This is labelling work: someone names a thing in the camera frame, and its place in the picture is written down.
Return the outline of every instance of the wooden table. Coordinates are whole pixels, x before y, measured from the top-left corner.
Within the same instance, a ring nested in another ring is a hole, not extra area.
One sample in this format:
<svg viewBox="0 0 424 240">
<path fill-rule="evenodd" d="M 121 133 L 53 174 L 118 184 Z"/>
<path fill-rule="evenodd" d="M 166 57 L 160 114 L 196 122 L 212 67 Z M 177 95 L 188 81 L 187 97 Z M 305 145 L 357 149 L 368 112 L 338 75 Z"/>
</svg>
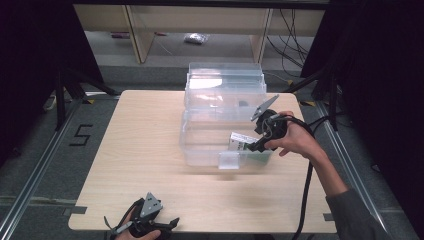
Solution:
<svg viewBox="0 0 424 240">
<path fill-rule="evenodd" d="M 157 222 L 180 217 L 175 232 L 295 232 L 308 161 L 275 151 L 265 167 L 238 170 L 191 167 L 179 147 L 184 92 L 125 91 L 118 102 L 72 214 L 74 230 L 107 230 L 147 192 L 162 200 Z M 302 119 L 296 97 L 280 94 L 271 106 Z M 313 174 L 303 232 L 336 232 L 324 191 Z"/>
</svg>

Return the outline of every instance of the sleeve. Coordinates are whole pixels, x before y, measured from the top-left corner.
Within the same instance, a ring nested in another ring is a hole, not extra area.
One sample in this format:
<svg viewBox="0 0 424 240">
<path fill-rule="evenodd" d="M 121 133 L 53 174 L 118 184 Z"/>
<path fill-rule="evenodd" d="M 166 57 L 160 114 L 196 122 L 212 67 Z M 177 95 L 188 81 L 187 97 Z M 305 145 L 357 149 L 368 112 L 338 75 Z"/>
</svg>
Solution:
<svg viewBox="0 0 424 240">
<path fill-rule="evenodd" d="M 391 239 L 354 189 L 326 200 L 340 239 Z"/>
</svg>

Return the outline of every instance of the table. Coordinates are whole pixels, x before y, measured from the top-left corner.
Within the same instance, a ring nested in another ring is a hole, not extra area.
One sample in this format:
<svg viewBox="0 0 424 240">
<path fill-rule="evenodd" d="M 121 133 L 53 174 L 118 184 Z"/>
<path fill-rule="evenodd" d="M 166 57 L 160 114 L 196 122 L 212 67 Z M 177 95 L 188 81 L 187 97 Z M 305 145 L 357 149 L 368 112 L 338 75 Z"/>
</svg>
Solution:
<svg viewBox="0 0 424 240">
<path fill-rule="evenodd" d="M 308 161 L 294 153 L 281 159 L 276 151 L 260 168 L 188 166 L 178 145 L 183 99 L 182 91 L 123 92 L 76 203 L 86 212 L 72 214 L 70 228 L 107 230 L 103 216 L 117 225 L 150 191 L 164 205 L 157 222 L 180 217 L 175 232 L 295 232 Z M 280 94 L 272 108 L 302 119 L 292 94 Z M 336 232 L 325 213 L 330 210 L 314 173 L 303 231 Z"/>
</svg>

